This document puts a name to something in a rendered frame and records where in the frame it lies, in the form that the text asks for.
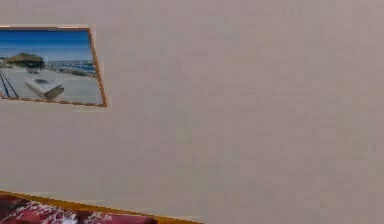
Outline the framed beach picture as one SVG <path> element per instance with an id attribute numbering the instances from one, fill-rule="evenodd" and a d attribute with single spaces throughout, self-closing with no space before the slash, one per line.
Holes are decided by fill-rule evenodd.
<path id="1" fill-rule="evenodd" d="M 0 99 L 105 107 L 91 29 L 0 26 Z"/>

